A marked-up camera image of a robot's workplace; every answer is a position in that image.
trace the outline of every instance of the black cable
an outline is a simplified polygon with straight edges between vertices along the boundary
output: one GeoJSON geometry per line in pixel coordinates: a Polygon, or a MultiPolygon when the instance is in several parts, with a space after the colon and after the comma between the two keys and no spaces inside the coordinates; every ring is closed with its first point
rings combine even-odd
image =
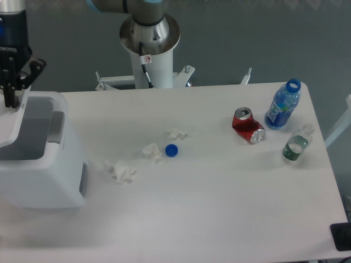
{"type": "Polygon", "coordinates": [[[345,263],[346,261],[348,261],[349,259],[351,259],[351,256],[344,258],[343,260],[339,261],[339,263],[345,263]]]}
{"type": "MultiPolygon", "coordinates": [[[[142,44],[142,42],[139,42],[139,56],[143,56],[143,44],[142,44]]],[[[141,67],[142,67],[143,72],[145,74],[146,81],[148,82],[149,88],[150,89],[154,89],[155,86],[151,82],[151,79],[150,79],[150,76],[148,74],[148,71],[146,70],[145,64],[142,64],[141,67]]]]}

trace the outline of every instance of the small plastic bottle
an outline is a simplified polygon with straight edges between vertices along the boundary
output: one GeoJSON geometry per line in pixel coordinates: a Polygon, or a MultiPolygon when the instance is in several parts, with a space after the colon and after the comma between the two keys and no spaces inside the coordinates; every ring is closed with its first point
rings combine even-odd
{"type": "Polygon", "coordinates": [[[289,80],[275,93],[273,102],[265,114],[265,123],[272,130],[282,128],[300,99],[301,82],[295,78],[289,80]]]}
{"type": "Polygon", "coordinates": [[[312,142],[313,132],[314,127],[312,124],[306,124],[301,130],[294,132],[283,149],[283,156],[289,160],[296,161],[312,142]]]}

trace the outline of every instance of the blue bottle cap on bottle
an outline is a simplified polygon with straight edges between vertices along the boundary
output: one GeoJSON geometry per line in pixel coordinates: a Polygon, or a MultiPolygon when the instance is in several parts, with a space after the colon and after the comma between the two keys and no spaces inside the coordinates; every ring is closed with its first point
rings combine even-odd
{"type": "Polygon", "coordinates": [[[178,147],[174,144],[168,144],[165,152],[168,157],[174,157],[178,154],[178,147]]]}
{"type": "Polygon", "coordinates": [[[286,90],[291,93],[296,93],[301,89],[301,82],[298,79],[292,78],[286,83],[286,90]]]}

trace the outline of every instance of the can lid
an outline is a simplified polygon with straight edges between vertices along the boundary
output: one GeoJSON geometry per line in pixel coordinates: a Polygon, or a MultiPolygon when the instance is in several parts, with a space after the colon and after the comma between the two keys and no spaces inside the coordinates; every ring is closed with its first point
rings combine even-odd
{"type": "Polygon", "coordinates": [[[238,108],[235,111],[235,117],[240,120],[249,119],[252,116],[252,111],[248,107],[238,108]]]}
{"type": "Polygon", "coordinates": [[[265,130],[264,130],[264,128],[258,129],[258,130],[256,130],[256,131],[252,134],[250,142],[251,142],[252,144],[257,144],[257,143],[259,143],[260,141],[263,141],[263,140],[264,140],[264,135],[265,135],[265,130]]]}
{"type": "Polygon", "coordinates": [[[175,144],[168,144],[165,152],[168,157],[175,157],[178,154],[178,147],[175,144]]]}
{"type": "Polygon", "coordinates": [[[301,89],[301,82],[298,79],[292,78],[286,83],[286,89],[288,92],[296,93],[301,89]]]}

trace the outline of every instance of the crushed can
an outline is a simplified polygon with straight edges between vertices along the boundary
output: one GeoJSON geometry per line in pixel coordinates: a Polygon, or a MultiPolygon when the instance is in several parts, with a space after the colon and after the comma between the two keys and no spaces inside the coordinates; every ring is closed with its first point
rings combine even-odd
{"type": "Polygon", "coordinates": [[[257,144],[264,139],[264,127],[253,118],[252,111],[247,107],[235,111],[232,127],[250,144],[257,144]]]}

